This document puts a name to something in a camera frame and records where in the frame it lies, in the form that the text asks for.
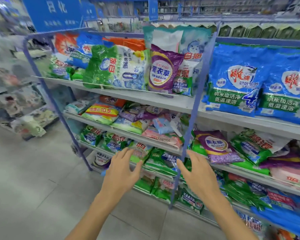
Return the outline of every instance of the blue metal pole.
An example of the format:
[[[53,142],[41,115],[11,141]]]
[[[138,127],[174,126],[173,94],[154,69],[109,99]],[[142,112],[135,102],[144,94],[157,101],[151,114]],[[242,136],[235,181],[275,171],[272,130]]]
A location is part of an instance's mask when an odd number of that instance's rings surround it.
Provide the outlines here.
[[[184,145],[182,147],[182,155],[180,157],[181,161],[183,161],[183,162],[184,162],[186,154],[187,154],[188,143],[189,143],[189,140],[190,140],[191,131],[192,131],[193,125],[194,125],[194,123],[196,121],[196,118],[197,118],[198,108],[199,108],[199,104],[200,104],[200,101],[201,101],[201,95],[202,95],[202,92],[204,90],[204,83],[205,83],[206,77],[209,73],[210,60],[212,58],[217,33],[218,32],[214,32],[209,44],[206,46],[205,51],[202,55],[203,56],[202,57],[203,58],[202,70],[201,70],[201,72],[198,76],[200,81],[199,81],[197,92],[196,92],[196,95],[195,95],[195,98],[194,98],[194,104],[193,104],[193,108],[192,108],[192,111],[191,111],[191,118],[189,120],[189,127],[188,127],[188,130],[187,130],[187,132],[185,133],[185,136],[184,136]],[[173,207],[173,200],[174,200],[174,196],[175,196],[176,190],[177,190],[178,185],[179,185],[180,174],[181,174],[180,169],[178,169],[178,174],[175,177],[175,181],[174,181],[174,189],[172,190],[172,194],[171,194],[169,209],[171,209]]]
[[[23,52],[24,52],[24,55],[27,57],[28,62],[31,65],[32,70],[34,71],[35,75],[38,76],[38,77],[41,77],[41,73],[39,72],[39,69],[37,68],[35,62],[32,60],[32,57],[31,57],[31,55],[28,51],[28,48],[27,48],[27,43],[28,43],[28,40],[31,38],[31,36],[33,36],[33,35],[31,34],[29,36],[26,36],[25,39],[23,40]],[[73,133],[72,133],[71,129],[69,128],[65,118],[63,117],[63,114],[60,111],[56,101],[54,100],[54,98],[53,98],[46,82],[42,78],[39,78],[39,81],[41,82],[44,91],[47,93],[48,98],[50,99],[51,103],[53,104],[54,109],[56,110],[56,113],[58,114],[58,116],[60,118],[60,121],[63,123],[63,125],[67,129],[67,131],[68,131],[68,133],[69,133],[69,135],[72,139],[73,144],[75,145],[75,147],[77,148],[77,150],[79,152],[80,157],[83,159],[83,161],[86,164],[86,166],[88,167],[89,171],[92,171],[92,168],[89,165],[89,162],[87,161],[86,157],[84,156],[83,152],[81,151],[80,146],[79,146],[78,142],[76,141],[75,136],[73,135]]]

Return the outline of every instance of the right hand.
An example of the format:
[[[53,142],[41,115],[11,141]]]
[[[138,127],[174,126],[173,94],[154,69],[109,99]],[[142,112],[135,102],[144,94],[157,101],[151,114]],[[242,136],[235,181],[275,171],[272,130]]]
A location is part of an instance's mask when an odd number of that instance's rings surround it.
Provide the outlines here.
[[[192,171],[189,172],[180,159],[177,159],[176,164],[192,192],[210,208],[224,198],[219,189],[216,175],[202,155],[190,150],[187,150],[187,153],[191,159]]]

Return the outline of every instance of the display rack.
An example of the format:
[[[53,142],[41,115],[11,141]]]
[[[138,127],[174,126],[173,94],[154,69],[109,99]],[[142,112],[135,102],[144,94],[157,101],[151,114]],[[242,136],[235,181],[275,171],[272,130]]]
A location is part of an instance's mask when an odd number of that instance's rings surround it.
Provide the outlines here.
[[[220,21],[218,21],[218,24],[217,24],[218,29],[219,29],[219,27],[220,27]],[[88,30],[95,34],[99,34],[101,36],[106,36],[106,37],[143,38],[142,34],[135,34],[135,33],[105,33],[105,32],[96,32],[95,30],[92,30],[92,29],[73,29],[73,30],[62,30],[62,31],[58,31],[58,32],[46,32],[46,33],[39,33],[39,34],[31,34],[31,35],[27,36],[27,38],[24,40],[24,44],[26,44],[27,40],[31,39],[31,38],[38,38],[38,37],[50,38],[55,33],[72,32],[72,31],[76,32],[76,31],[80,31],[80,30]],[[41,76],[39,70],[37,69],[36,65],[32,61],[31,56],[30,56],[28,50],[26,49],[26,46],[24,47],[24,53],[25,53],[26,57],[28,58],[29,63],[31,64],[36,76],[39,78],[40,82],[42,83],[42,86],[43,86],[45,92],[47,93],[49,99],[51,100],[51,103],[54,105],[54,107],[56,109],[56,113],[60,117],[60,121],[64,124],[68,133],[70,134],[72,142],[75,145],[75,147],[79,153],[79,156],[83,159],[83,161],[87,165],[89,171],[96,170],[98,172],[101,172],[100,169],[92,168],[86,158],[87,152],[91,152],[92,150],[98,151],[99,149],[85,145],[82,142],[78,142],[75,135],[72,133],[69,125],[67,124],[66,118],[71,118],[73,120],[80,121],[85,124],[94,126],[98,129],[103,129],[103,130],[106,130],[109,132],[116,133],[118,135],[126,136],[128,138],[143,142],[148,145],[152,145],[152,146],[155,146],[158,148],[168,150],[170,152],[181,155],[180,159],[182,161],[184,161],[184,159],[186,157],[186,154],[187,154],[186,150],[187,150],[188,144],[184,143],[182,150],[179,150],[173,146],[169,146],[169,145],[160,143],[158,141],[143,137],[138,134],[122,131],[122,130],[116,129],[112,126],[103,125],[98,122],[83,118],[79,115],[74,115],[74,114],[67,113],[67,112],[63,113],[62,109],[57,106],[57,102],[52,97],[51,92],[49,91],[45,80],[49,80],[49,81],[57,83],[57,84],[62,84],[62,85],[68,86],[69,89],[71,89],[70,87],[82,89],[82,90],[95,92],[95,93],[99,93],[99,94],[103,94],[103,95],[113,96],[113,97],[120,98],[120,99],[130,100],[130,101],[134,101],[134,102],[144,103],[144,104],[162,107],[162,108],[166,108],[166,109],[172,109],[172,110],[182,112],[182,113],[191,114],[191,118],[189,121],[189,129],[187,130],[187,132],[184,136],[184,141],[189,141],[191,129],[192,129],[197,117],[214,119],[217,121],[227,122],[227,123],[234,124],[234,125],[245,126],[245,127],[251,128],[251,129],[257,129],[260,131],[269,132],[272,134],[281,135],[281,136],[285,136],[285,137],[290,137],[292,139],[300,140],[300,125],[288,123],[285,121],[275,120],[275,119],[268,119],[268,118],[252,118],[252,117],[246,117],[246,116],[241,116],[241,115],[237,115],[237,114],[230,114],[230,113],[216,112],[216,111],[208,112],[208,111],[205,111],[206,104],[201,102],[203,90],[204,90],[204,82],[205,82],[205,78],[209,72],[210,61],[212,58],[212,54],[213,54],[213,50],[214,50],[214,46],[215,46],[216,42],[234,43],[234,44],[256,44],[256,45],[300,47],[300,41],[298,41],[298,40],[217,37],[217,33],[218,32],[215,32],[212,35],[211,40],[208,43],[208,45],[205,47],[204,53],[202,55],[205,59],[203,59],[203,65],[202,65],[202,69],[201,69],[201,72],[199,75],[200,80],[199,80],[198,88],[196,91],[196,95],[194,97],[175,96],[173,98],[167,98],[167,97],[163,97],[158,94],[147,93],[147,92],[143,92],[143,91],[97,89],[97,88],[90,89],[90,88],[84,87],[84,85],[81,82],[44,78]],[[83,152],[80,149],[79,143],[81,145],[88,147],[88,150],[86,152]],[[245,171],[243,169],[238,169],[235,167],[231,167],[229,165],[213,165],[213,166],[217,169],[232,172],[237,175],[251,179],[253,181],[260,182],[265,185],[269,185],[269,186],[272,186],[274,188],[277,188],[277,189],[280,189],[280,190],[283,190],[283,191],[286,191],[289,193],[300,195],[300,188],[293,187],[291,185],[287,185],[287,184],[284,184],[279,181],[275,181],[274,179],[272,179],[270,177],[261,176],[256,173],[248,173],[247,171]],[[178,174],[173,179],[173,181],[174,181],[175,188],[172,192],[171,203],[169,205],[169,208],[171,209],[173,206],[175,206],[176,208],[186,211],[187,213],[193,215],[194,213],[191,213],[191,211],[186,209],[184,206],[181,206],[179,204],[175,204],[175,205],[173,204],[175,192],[176,192],[176,189],[177,189],[179,181],[180,181],[180,170],[178,170]],[[240,211],[246,212],[249,215],[253,215],[253,213],[247,207],[240,206],[239,204],[234,204],[233,207],[234,208],[237,207]],[[213,221],[213,219],[211,219],[211,217],[205,217],[205,216],[201,217],[198,215],[195,215],[195,216],[204,221],[206,219],[208,219],[208,221],[211,224],[215,223]]]

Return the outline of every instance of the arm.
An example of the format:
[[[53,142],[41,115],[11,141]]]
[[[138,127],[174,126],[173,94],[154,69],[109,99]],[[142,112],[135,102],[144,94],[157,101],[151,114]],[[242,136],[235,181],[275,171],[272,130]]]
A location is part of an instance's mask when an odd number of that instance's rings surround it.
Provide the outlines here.
[[[190,189],[212,212],[227,239],[258,240],[222,195],[216,175],[207,160],[195,152],[189,150],[187,152],[191,159],[192,171],[189,172],[179,159],[177,160],[178,168]]]
[[[133,150],[128,148],[117,152],[111,159],[102,188],[96,195],[88,211],[65,240],[96,240],[108,215],[116,207],[122,196],[139,180],[142,161],[130,171],[130,157]]]

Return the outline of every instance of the blue metal frame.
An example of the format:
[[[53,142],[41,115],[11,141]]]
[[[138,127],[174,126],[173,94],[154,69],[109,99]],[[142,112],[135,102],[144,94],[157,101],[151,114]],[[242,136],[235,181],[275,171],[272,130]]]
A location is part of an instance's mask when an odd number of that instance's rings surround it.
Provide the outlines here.
[[[220,24],[222,22],[222,20],[216,20],[217,24],[217,32],[215,32],[209,42],[209,44],[206,46],[205,51],[203,53],[203,56],[205,57],[205,59],[203,60],[203,65],[202,65],[202,70],[200,72],[199,77],[201,78],[199,81],[199,85],[198,85],[198,89],[195,95],[195,99],[194,99],[194,104],[193,104],[193,108],[191,111],[191,118],[189,121],[189,127],[188,130],[184,136],[184,145],[182,148],[182,155],[181,155],[181,160],[184,161],[186,154],[187,154],[187,148],[188,148],[188,141],[190,140],[190,136],[191,136],[191,131],[193,128],[193,125],[195,123],[196,117],[197,117],[197,113],[198,113],[198,108],[199,108],[199,104],[200,104],[200,100],[201,100],[201,95],[204,89],[204,82],[205,82],[205,78],[209,73],[209,68],[210,68],[210,60],[212,58],[212,54],[213,54],[213,50],[214,50],[214,46],[216,42],[224,42],[224,43],[233,43],[233,44],[254,44],[254,45],[270,45],[270,46],[286,46],[286,47],[299,47],[300,48],[300,40],[279,40],[279,39],[251,39],[251,38],[234,38],[234,37],[218,37],[217,34],[219,32],[220,29]],[[91,28],[83,28],[83,29],[72,29],[72,30],[62,30],[62,31],[55,31],[55,32],[47,32],[47,33],[37,33],[37,34],[31,34],[29,36],[27,36],[23,42],[24,45],[24,54],[27,57],[30,65],[32,66],[33,71],[35,72],[36,76],[41,77],[41,74],[36,66],[36,64],[34,63],[34,61],[32,60],[29,51],[27,49],[27,42],[29,39],[32,38],[37,38],[37,37],[48,37],[48,39],[51,39],[49,37],[51,37],[52,35],[54,35],[55,33],[60,33],[60,32],[69,32],[69,31],[80,31],[80,30],[86,30],[86,31],[92,31],[93,33],[99,34],[101,36],[107,36],[107,37],[122,37],[122,38],[144,38],[143,34],[140,33],[117,33],[117,32],[96,32],[94,29]],[[56,112],[60,118],[60,120],[62,121],[62,123],[64,124],[64,126],[66,127],[68,133],[70,134],[73,144],[76,146],[76,148],[78,149],[79,155],[80,157],[84,160],[85,164],[87,165],[89,171],[92,171],[91,166],[89,165],[87,159],[85,158],[83,152],[80,149],[80,146],[78,145],[73,133],[71,132],[67,122],[65,121],[62,112],[60,111],[60,109],[58,108],[58,106],[56,105],[55,100],[53,99],[44,79],[40,78],[39,79],[40,82],[42,83],[42,86],[45,90],[45,92],[47,93],[49,99],[51,100],[52,104],[54,105]],[[75,99],[74,94],[72,93],[71,88],[69,87],[69,91],[71,91],[72,94],[72,98]],[[175,177],[175,181],[174,181],[174,189],[172,191],[172,195],[171,195],[171,203],[169,205],[169,208],[171,209],[173,206],[173,202],[174,202],[174,197],[175,197],[175,193],[176,190],[178,188],[179,185],[179,179],[180,179],[180,170],[178,170],[178,174]]]

